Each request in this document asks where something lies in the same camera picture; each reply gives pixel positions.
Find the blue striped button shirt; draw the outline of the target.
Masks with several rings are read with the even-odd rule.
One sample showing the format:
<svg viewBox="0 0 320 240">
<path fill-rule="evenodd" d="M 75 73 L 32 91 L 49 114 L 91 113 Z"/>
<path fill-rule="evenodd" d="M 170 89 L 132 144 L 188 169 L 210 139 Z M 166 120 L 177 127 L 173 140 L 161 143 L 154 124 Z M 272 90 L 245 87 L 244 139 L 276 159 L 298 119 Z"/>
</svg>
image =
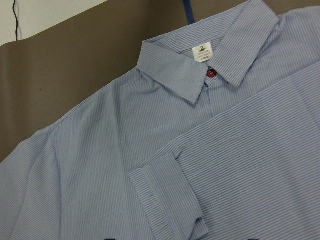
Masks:
<svg viewBox="0 0 320 240">
<path fill-rule="evenodd" d="M 143 41 L 1 163 L 0 237 L 319 239 L 320 8 L 249 0 Z"/>
</svg>

